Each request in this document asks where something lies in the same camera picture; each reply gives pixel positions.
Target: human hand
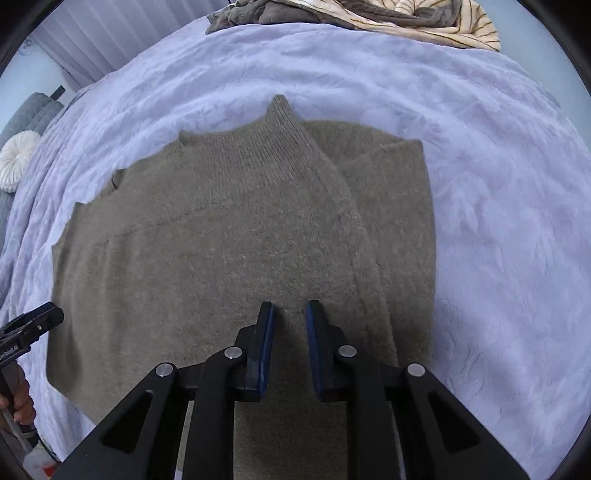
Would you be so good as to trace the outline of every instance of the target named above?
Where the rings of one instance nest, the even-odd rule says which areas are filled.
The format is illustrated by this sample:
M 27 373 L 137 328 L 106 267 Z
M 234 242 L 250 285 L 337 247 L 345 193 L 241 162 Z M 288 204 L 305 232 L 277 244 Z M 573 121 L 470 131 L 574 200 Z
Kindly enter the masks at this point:
M 8 400 L 0 395 L 0 408 L 7 408 Z M 14 395 L 14 421 L 21 425 L 31 425 L 35 421 L 37 412 L 33 408 L 33 399 L 29 396 L 29 382 L 25 372 L 18 366 L 18 389 Z M 10 432 L 6 421 L 0 416 L 0 427 Z

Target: gray pillow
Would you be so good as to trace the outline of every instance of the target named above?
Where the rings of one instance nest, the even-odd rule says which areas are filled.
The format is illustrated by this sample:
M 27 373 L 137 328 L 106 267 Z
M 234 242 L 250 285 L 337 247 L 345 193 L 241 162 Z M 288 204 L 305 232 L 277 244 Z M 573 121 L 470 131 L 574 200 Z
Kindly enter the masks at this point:
M 44 93 L 33 93 L 23 102 L 0 133 L 0 149 L 8 139 L 25 130 L 33 130 L 39 135 L 43 135 L 49 122 L 62 108 L 64 106 L 60 102 L 52 100 Z M 0 190 L 0 251 L 4 247 L 6 223 L 13 200 L 13 193 Z
M 49 122 L 64 106 L 44 93 L 33 93 L 19 107 L 0 133 L 0 148 L 14 135 L 33 130 L 43 135 Z
M 13 193 L 6 193 L 0 190 L 0 252 L 4 247 L 4 240 L 6 238 L 6 223 L 8 222 L 8 214 L 10 213 L 13 200 Z

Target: light blue blanket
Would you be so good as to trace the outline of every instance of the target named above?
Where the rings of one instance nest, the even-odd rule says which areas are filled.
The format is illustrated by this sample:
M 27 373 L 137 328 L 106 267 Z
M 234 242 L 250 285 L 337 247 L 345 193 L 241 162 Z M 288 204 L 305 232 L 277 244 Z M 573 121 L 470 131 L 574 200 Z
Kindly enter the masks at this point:
M 179 130 L 231 129 L 284 94 L 305 120 L 423 141 L 437 229 L 432 370 L 546 479 L 591 411 L 591 155 L 544 89 L 501 54 L 328 25 L 187 25 L 80 92 L 41 140 L 0 259 L 0 321 L 51 296 L 74 202 Z M 23 364 L 60 456 L 92 427 Z

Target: round cushion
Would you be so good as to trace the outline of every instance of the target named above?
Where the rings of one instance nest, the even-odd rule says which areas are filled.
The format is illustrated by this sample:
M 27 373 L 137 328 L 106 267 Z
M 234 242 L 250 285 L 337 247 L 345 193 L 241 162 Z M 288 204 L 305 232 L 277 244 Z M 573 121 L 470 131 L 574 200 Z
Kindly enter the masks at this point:
M 26 130 L 9 138 L 4 144 L 0 150 L 0 189 L 16 192 L 40 138 L 37 132 Z

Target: white decorative pillow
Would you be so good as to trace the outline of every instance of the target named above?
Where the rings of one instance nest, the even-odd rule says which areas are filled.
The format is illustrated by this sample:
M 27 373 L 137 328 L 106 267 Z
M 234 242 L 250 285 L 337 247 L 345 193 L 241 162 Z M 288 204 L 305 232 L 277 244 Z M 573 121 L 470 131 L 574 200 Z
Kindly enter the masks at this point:
M 0 189 L 16 192 L 29 159 L 37 148 L 41 135 L 32 130 L 9 138 L 0 150 Z

